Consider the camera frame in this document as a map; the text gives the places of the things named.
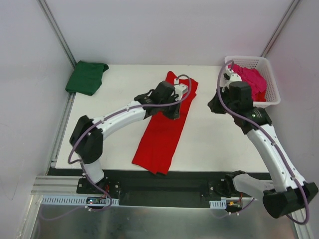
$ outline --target white basket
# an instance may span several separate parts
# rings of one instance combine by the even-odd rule
[[[266,102],[254,101],[254,106],[266,108],[270,105],[277,105],[280,102],[280,96],[276,80],[269,61],[264,57],[257,56],[226,56],[225,62],[234,60],[235,64],[241,67],[257,69],[267,81]]]

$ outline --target folded green cloth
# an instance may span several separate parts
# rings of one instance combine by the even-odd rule
[[[88,63],[79,61],[65,87],[69,93],[79,92],[93,95],[102,84],[102,75],[109,66],[103,63]]]

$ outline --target folded red cloth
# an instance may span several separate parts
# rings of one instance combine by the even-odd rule
[[[166,81],[174,84],[175,78],[176,75],[169,71]],[[188,80],[180,79],[179,81],[189,86]],[[191,79],[191,91],[181,103],[179,119],[170,120],[162,113],[152,116],[133,158],[133,164],[139,165],[153,174],[168,173],[190,104],[196,96],[197,85],[198,83]]]
[[[252,89],[252,97],[254,101],[266,101],[265,94],[267,81],[257,69],[249,69],[234,64],[233,70],[241,77],[242,81],[249,83]]]

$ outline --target robotic arm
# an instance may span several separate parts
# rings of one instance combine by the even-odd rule
[[[174,85],[162,81],[155,90],[138,95],[126,106],[117,110],[116,113],[110,113],[105,116],[93,119],[82,116],[71,135],[70,143],[74,147],[79,137],[95,123],[101,121],[90,132],[84,136],[75,148],[75,152],[81,157],[84,169],[89,178],[100,188],[104,188],[106,177],[101,168],[100,156],[103,150],[103,141],[117,130],[150,116],[162,112],[169,119],[179,118],[180,104],[174,104],[165,107],[152,107],[154,105],[163,105],[175,103],[181,100],[182,96],[188,92],[188,86],[180,84],[178,78]]]
[[[257,148],[273,182],[269,183],[257,180],[243,171],[236,171],[226,175],[225,180],[214,187],[214,191],[224,197],[234,196],[238,192],[247,193],[252,197],[262,200],[266,210],[274,218],[287,215],[305,207],[297,183],[302,186],[308,203],[318,193],[317,186],[315,183],[307,183],[289,160],[276,136],[275,129],[265,109],[253,107],[250,85],[242,82],[240,76],[231,69],[226,70],[224,78],[229,80],[226,86],[221,88],[221,97],[225,105],[233,112],[257,123],[274,139],[274,142],[271,142],[260,129],[237,116],[233,116],[235,124],[242,129],[243,133],[248,136]],[[217,93],[208,103],[208,106],[216,114],[226,113]],[[286,164],[283,162],[282,156],[275,148],[275,145],[285,157]],[[294,178],[291,177],[287,166],[293,170]]]

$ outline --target wall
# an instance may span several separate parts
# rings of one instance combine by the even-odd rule
[[[0,1],[0,238],[15,238],[43,174],[72,72],[36,0]]]
[[[260,55],[291,0],[48,0],[77,61],[220,65]]]
[[[268,110],[291,161],[319,186],[319,1],[304,0],[268,58],[281,103]],[[311,202],[311,225],[319,238],[319,195]]]

